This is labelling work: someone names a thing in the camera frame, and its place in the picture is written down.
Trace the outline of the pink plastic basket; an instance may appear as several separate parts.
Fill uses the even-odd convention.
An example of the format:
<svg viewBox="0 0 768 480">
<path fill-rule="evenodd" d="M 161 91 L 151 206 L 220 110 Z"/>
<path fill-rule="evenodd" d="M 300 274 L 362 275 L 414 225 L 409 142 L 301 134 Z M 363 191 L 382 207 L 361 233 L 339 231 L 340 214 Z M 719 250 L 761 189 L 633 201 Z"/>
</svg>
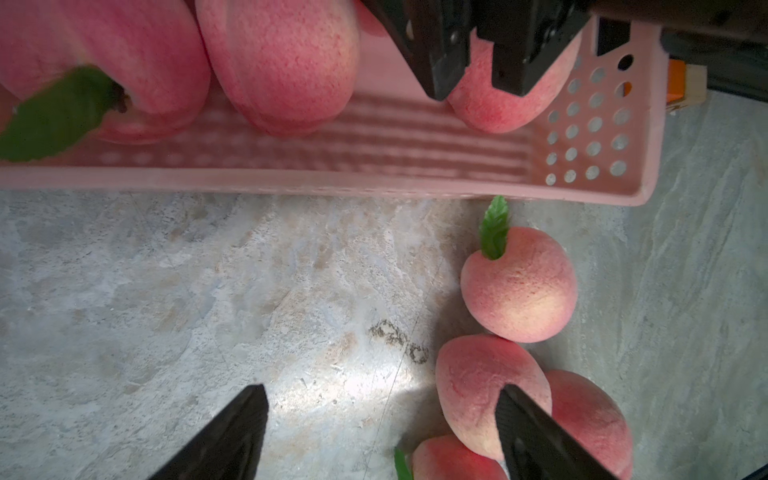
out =
<svg viewBox="0 0 768 480">
<path fill-rule="evenodd" d="M 604 30 L 597 18 L 585 26 L 558 97 L 508 134 L 468 128 L 424 94 L 392 41 L 366 34 L 352 99 L 310 135 L 257 131 L 213 86 L 177 136 L 149 145 L 89 140 L 54 159 L 6 162 L 1 185 L 641 205 L 658 178 L 668 57 L 656 25 L 631 24 L 624 44 L 601 53 Z"/>
</svg>

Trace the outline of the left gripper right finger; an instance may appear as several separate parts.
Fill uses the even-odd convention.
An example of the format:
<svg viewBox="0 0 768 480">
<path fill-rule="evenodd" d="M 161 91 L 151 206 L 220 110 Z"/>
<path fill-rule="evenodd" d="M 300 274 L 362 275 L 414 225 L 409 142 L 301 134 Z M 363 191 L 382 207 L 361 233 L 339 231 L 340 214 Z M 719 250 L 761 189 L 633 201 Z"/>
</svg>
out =
<svg viewBox="0 0 768 480">
<path fill-rule="evenodd" d="M 512 479 L 615 479 L 514 384 L 507 384 L 500 391 L 495 421 L 504 462 Z"/>
</svg>

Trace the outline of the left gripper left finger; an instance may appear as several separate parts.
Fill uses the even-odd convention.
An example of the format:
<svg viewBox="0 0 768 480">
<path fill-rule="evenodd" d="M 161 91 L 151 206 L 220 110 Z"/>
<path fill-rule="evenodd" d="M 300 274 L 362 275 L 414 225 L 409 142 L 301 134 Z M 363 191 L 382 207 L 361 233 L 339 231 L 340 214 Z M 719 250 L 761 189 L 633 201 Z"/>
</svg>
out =
<svg viewBox="0 0 768 480">
<path fill-rule="evenodd" d="M 245 387 L 153 479 L 244 479 L 256 477 L 269 403 L 263 385 Z"/>
</svg>

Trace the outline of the peach nearest basket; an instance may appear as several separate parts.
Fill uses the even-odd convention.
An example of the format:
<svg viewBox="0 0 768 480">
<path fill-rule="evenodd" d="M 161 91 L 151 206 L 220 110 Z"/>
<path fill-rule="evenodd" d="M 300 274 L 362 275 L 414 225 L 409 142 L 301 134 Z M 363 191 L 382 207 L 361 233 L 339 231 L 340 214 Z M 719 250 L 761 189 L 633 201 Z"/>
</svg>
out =
<svg viewBox="0 0 768 480">
<path fill-rule="evenodd" d="M 578 299 L 574 267 L 545 232 L 512 227 L 506 198 L 494 197 L 479 225 L 480 249 L 464 262 L 460 291 L 477 322 L 504 339 L 537 343 L 560 333 Z"/>
</svg>

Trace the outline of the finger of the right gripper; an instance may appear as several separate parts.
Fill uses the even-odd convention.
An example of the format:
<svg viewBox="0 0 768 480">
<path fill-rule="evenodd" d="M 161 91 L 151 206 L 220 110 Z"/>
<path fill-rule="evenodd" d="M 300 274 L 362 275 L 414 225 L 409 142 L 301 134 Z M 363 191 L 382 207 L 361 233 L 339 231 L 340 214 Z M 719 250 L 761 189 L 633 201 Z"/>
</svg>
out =
<svg viewBox="0 0 768 480">
<path fill-rule="evenodd" d="M 493 44 L 492 86 L 525 96 L 590 19 L 589 1 L 486 0 L 476 32 Z"/>
<path fill-rule="evenodd" d="M 364 0 L 427 96 L 443 101 L 470 63 L 472 3 L 465 0 Z"/>
</svg>

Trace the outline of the wooden number block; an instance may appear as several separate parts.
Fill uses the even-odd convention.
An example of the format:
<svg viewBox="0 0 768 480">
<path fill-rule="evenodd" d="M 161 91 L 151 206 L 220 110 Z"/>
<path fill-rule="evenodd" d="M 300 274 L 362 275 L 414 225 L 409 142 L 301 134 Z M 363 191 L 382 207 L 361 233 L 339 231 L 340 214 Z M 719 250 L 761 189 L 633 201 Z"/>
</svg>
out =
<svg viewBox="0 0 768 480">
<path fill-rule="evenodd" d="M 704 65 L 686 65 L 685 107 L 703 104 L 707 99 L 708 71 Z"/>
</svg>

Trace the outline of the orange block on table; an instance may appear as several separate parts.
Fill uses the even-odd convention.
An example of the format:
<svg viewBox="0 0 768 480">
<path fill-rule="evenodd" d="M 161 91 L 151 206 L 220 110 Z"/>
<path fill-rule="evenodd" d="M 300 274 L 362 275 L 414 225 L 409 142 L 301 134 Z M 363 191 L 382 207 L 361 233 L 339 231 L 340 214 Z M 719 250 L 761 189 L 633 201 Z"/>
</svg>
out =
<svg viewBox="0 0 768 480">
<path fill-rule="evenodd" d="M 686 93 L 686 63 L 678 59 L 670 59 L 667 69 L 666 104 L 673 105 L 684 99 Z"/>
</svg>

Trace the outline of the peach with leaf front-left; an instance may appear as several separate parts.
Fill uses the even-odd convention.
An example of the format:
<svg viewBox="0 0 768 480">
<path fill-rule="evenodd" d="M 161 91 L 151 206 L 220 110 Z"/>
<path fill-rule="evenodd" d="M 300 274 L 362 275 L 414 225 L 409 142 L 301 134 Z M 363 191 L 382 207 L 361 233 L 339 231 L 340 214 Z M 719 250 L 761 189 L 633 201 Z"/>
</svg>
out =
<svg viewBox="0 0 768 480">
<path fill-rule="evenodd" d="M 202 110 L 211 69 L 183 1 L 4 1 L 1 85 L 19 99 L 1 157 L 29 162 L 86 137 L 154 143 Z"/>
</svg>

